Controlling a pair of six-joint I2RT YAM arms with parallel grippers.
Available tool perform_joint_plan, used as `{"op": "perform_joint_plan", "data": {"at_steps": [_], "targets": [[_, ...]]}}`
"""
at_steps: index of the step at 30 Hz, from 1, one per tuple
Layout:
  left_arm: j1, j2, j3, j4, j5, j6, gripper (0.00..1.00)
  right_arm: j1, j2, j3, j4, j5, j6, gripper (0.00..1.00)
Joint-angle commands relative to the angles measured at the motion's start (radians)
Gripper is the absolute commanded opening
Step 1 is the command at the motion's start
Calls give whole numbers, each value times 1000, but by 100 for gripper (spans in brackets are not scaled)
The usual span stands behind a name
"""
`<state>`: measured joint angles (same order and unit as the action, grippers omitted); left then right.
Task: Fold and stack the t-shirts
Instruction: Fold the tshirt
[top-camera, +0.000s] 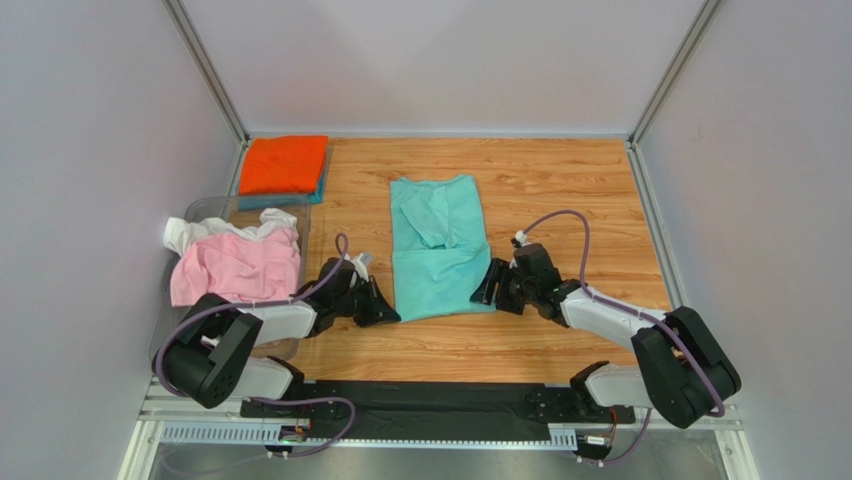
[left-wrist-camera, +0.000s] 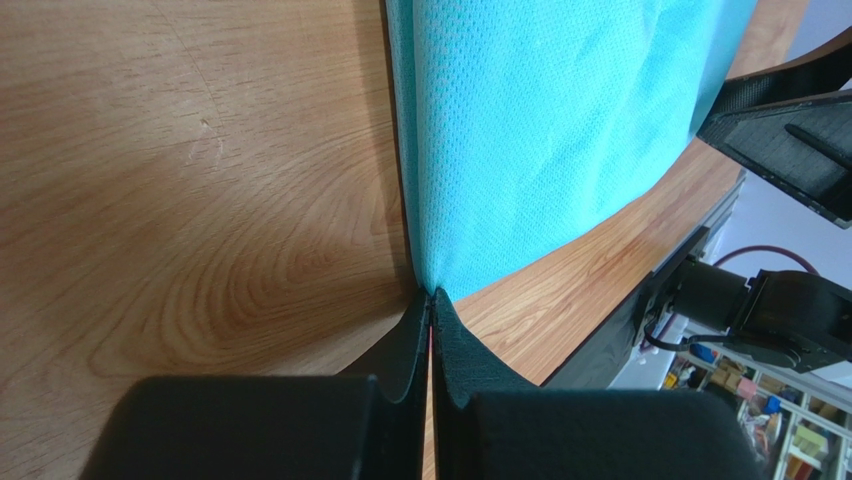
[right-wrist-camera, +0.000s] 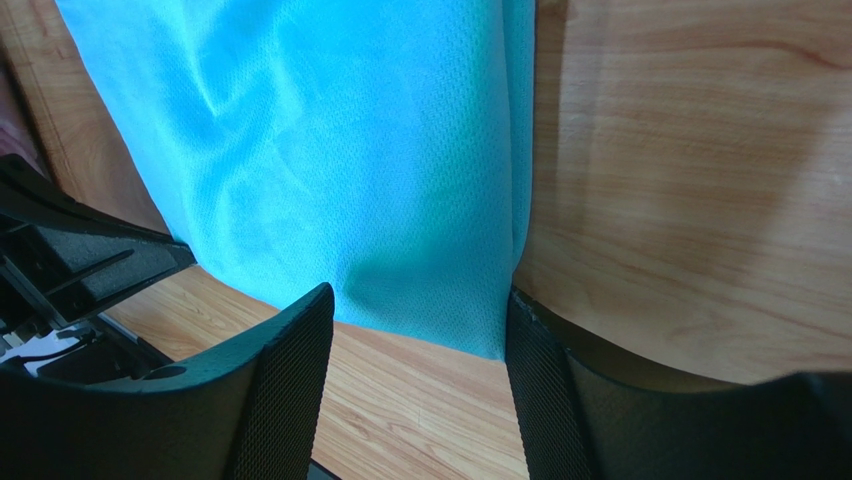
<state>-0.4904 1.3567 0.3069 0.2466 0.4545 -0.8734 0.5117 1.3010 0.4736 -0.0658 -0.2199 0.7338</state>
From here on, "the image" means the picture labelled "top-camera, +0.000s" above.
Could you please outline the mint green t-shirt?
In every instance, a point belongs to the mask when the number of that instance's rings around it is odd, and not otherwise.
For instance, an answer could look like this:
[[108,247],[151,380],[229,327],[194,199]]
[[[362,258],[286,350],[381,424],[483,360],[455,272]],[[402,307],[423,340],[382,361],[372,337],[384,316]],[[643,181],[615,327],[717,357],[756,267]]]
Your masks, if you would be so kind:
[[491,263],[475,179],[390,183],[395,309],[403,322],[491,313],[472,302]]

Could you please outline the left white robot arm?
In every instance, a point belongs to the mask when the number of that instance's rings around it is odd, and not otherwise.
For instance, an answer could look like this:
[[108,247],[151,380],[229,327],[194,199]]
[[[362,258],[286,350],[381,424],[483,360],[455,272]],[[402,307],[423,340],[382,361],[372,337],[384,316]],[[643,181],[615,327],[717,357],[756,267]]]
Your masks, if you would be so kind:
[[369,257],[331,258],[293,298],[234,303],[203,295],[157,349],[152,372],[171,394],[213,409],[231,397],[281,400],[296,377],[283,360],[255,358],[255,347],[301,340],[339,318],[361,328],[400,321],[366,267]]

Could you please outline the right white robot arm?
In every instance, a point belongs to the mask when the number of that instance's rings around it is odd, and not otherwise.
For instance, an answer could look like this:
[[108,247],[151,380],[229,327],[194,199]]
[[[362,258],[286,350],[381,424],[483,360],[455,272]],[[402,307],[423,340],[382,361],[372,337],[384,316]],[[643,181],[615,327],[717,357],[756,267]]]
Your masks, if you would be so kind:
[[720,418],[741,378],[700,314],[623,304],[579,279],[564,279],[540,244],[494,258],[471,301],[520,315],[528,306],[561,327],[590,332],[628,352],[633,366],[596,362],[569,385],[586,409],[653,409],[686,429],[705,416]]

